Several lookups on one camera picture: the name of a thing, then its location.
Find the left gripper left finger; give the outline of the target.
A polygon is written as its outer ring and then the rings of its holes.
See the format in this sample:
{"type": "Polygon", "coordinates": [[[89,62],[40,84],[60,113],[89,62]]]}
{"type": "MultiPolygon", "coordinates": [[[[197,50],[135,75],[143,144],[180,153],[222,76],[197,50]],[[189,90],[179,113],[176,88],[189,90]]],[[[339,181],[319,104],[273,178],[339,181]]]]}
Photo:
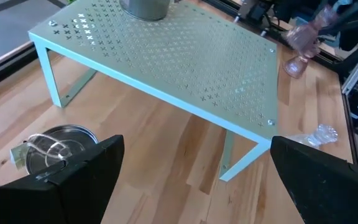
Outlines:
{"type": "Polygon", "coordinates": [[[0,223],[101,223],[123,158],[124,137],[114,135],[0,186],[0,223]]]}

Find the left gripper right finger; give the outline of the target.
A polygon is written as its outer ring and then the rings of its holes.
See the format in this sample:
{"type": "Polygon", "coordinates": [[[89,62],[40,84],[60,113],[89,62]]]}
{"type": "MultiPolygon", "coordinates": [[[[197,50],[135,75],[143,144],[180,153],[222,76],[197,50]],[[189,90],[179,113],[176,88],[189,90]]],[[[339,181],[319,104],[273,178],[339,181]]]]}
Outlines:
{"type": "Polygon", "coordinates": [[[358,223],[358,166],[282,136],[270,155],[305,223],[358,223]]]}

